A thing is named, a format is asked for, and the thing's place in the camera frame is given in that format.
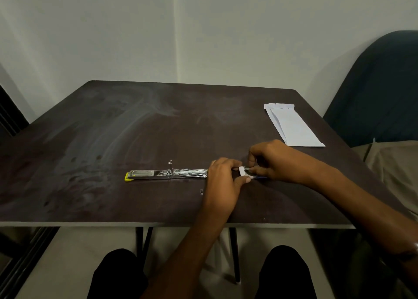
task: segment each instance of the person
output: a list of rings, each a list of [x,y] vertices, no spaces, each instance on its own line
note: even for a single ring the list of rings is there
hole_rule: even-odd
[[[255,165],[259,157],[265,165]],[[95,271],[88,299],[191,298],[206,257],[232,213],[247,176],[233,180],[231,169],[242,162],[220,158],[208,169],[206,190],[196,221],[152,283],[138,259],[128,250],[110,252]],[[305,185],[337,205],[379,251],[400,278],[418,293],[418,224],[370,195],[339,170],[288,147],[279,140],[252,146],[250,171],[257,175]],[[288,246],[268,254],[259,275],[257,299],[316,298],[309,269]]]

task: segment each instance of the beige tile floor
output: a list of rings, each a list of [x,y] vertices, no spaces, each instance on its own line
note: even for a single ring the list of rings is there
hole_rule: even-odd
[[[147,275],[164,263],[187,230],[154,228],[145,264]],[[241,285],[229,281],[234,270],[229,233],[224,229],[201,272],[196,298],[254,298],[258,272],[268,252],[277,245],[289,245],[306,261],[317,297],[334,299],[307,230],[238,228],[237,235]],[[117,248],[134,251],[134,228],[60,228],[16,298],[86,298],[94,270]]]

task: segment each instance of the person's right hand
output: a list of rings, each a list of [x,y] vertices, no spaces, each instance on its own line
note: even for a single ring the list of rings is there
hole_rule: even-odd
[[[267,166],[254,166],[257,157],[262,156]],[[293,149],[279,140],[255,144],[249,149],[248,166],[250,171],[257,175],[269,177],[273,180],[282,180],[314,186],[316,175],[327,164]]]

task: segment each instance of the beige cloth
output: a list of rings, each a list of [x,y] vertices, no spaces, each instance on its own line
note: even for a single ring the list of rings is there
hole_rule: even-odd
[[[353,150],[418,219],[418,141],[373,142]]]

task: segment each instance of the table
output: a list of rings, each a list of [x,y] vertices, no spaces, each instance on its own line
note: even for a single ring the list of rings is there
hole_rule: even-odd
[[[204,179],[124,182],[129,170],[207,168],[246,161],[248,148],[280,136],[265,103],[295,104],[324,148],[297,148],[341,170],[408,214],[295,91],[242,86],[90,81],[0,147],[0,225],[188,226]],[[302,185],[251,181],[228,226],[352,228]]]

